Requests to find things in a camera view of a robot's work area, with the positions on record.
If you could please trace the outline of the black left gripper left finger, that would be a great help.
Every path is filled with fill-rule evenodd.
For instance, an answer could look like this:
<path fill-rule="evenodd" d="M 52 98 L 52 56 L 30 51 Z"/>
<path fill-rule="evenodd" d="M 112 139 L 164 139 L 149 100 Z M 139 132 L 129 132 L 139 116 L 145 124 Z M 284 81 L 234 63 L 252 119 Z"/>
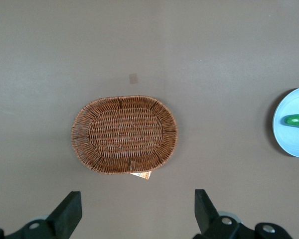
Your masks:
<path fill-rule="evenodd" d="M 68 239 L 81 219 L 81 192 L 72 191 L 46 219 L 33 220 L 10 235 L 0 229 L 0 239 Z"/>

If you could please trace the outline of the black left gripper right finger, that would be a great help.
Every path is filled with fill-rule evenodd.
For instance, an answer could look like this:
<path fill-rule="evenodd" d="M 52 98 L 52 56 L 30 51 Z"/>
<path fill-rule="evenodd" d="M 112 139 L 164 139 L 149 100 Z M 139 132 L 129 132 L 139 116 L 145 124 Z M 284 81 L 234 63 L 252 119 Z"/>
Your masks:
<path fill-rule="evenodd" d="M 195 190 L 194 212 L 200 233 L 195 239 L 291 239 L 281 226 L 258 223 L 254 229 L 246 227 L 237 215 L 218 211 L 204 189 Z"/>

